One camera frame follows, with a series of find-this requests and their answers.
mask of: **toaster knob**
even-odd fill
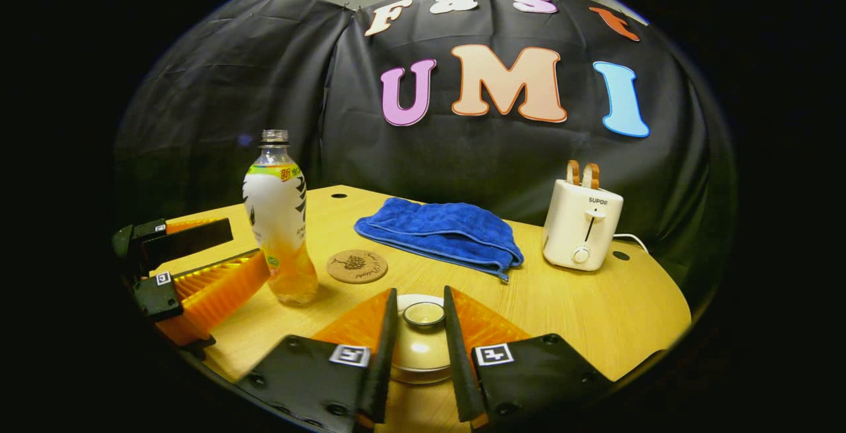
[[[573,250],[573,261],[586,262],[590,258],[590,251],[586,247],[580,246]]]

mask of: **letter a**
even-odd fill
[[[439,13],[449,13],[451,11],[465,11],[465,9],[474,9],[479,5],[474,0],[435,0],[435,5],[429,8],[429,11],[435,15]]]

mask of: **blue letter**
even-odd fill
[[[610,111],[608,116],[602,118],[602,124],[611,132],[631,136],[633,138],[645,138],[649,135],[649,128],[640,117],[640,110],[637,107],[637,95],[635,94],[634,71],[614,63],[597,61],[593,68],[605,77],[605,86],[608,87],[608,105]]]

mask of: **letter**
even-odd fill
[[[623,20],[622,18],[614,17],[614,14],[610,11],[607,11],[607,9],[595,7],[590,7],[590,9],[598,13],[602,17],[602,20],[605,21],[605,24],[611,27],[611,30],[615,30],[617,33],[625,36],[625,38],[631,39],[631,41],[633,42],[640,41],[640,36],[637,36],[634,33],[629,32],[629,30],[626,30],[626,26],[628,26],[628,23],[626,23],[625,20]]]
[[[602,118],[602,124],[611,131],[632,138],[645,138],[649,136],[649,126],[640,117],[640,110],[637,106],[637,94],[634,92],[635,77],[634,71],[614,63],[597,61],[593,63],[594,69],[605,78],[605,86],[608,88],[608,116]]]
[[[423,59],[411,65],[411,72],[417,77],[417,83],[414,86],[414,105],[407,110],[399,107],[399,78],[403,77],[405,69],[389,69],[381,75],[381,111],[385,120],[394,126],[411,126],[423,119],[429,110],[429,81],[432,78],[432,68],[437,64],[434,59]]]
[[[514,107],[520,91],[525,87],[525,102],[517,108],[526,119],[545,122],[564,122],[567,111],[558,101],[558,79],[555,63],[558,53],[546,48],[523,48],[511,69],[483,44],[465,44],[453,48],[452,54],[461,59],[461,96],[453,103],[453,112],[460,116],[486,114],[488,104],[481,100],[481,87],[493,99],[501,114]]]
[[[529,13],[555,13],[558,7],[550,0],[514,0],[514,8]]]
[[[411,0],[400,0],[390,5],[379,7],[373,11],[373,22],[369,30],[365,32],[365,36],[375,35],[378,32],[384,32],[391,26],[388,20],[396,20],[402,13],[402,7],[411,6]]]
[[[474,0],[435,0],[435,5],[429,8],[429,11],[435,15],[440,13],[449,13],[451,11],[465,11],[465,9],[474,9],[479,5]]]

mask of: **white letter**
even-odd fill
[[[435,0],[435,5],[429,8],[429,11],[435,15],[439,13],[448,13],[451,11],[464,11],[465,9],[474,9],[479,5],[474,0]]]
[[[403,11],[401,7],[408,7],[410,5],[411,0],[400,0],[399,2],[375,9],[373,11],[373,23],[371,23],[369,30],[365,32],[365,36],[375,35],[378,32],[384,32],[384,30],[389,29],[391,24],[387,21],[398,19],[399,14]]]

